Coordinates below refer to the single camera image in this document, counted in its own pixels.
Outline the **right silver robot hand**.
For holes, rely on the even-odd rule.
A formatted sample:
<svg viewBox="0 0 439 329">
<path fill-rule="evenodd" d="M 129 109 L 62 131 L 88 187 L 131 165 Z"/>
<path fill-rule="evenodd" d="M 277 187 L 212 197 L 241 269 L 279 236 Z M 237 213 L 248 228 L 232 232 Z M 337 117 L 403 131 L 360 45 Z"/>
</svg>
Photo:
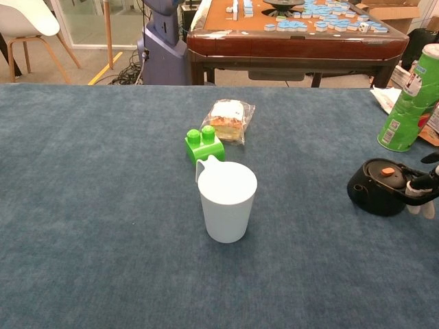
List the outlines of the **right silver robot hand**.
<svg viewBox="0 0 439 329">
<path fill-rule="evenodd" d="M 438 167 L 431 170 L 428 174 L 414 178 L 407 182 L 405 194 L 411 197 L 422 197 L 438 189 Z M 422 212 L 426 219 L 434 219 L 436 211 L 432 201 L 420 206 L 407 205 L 410 214 L 417 215 Z"/>
</svg>

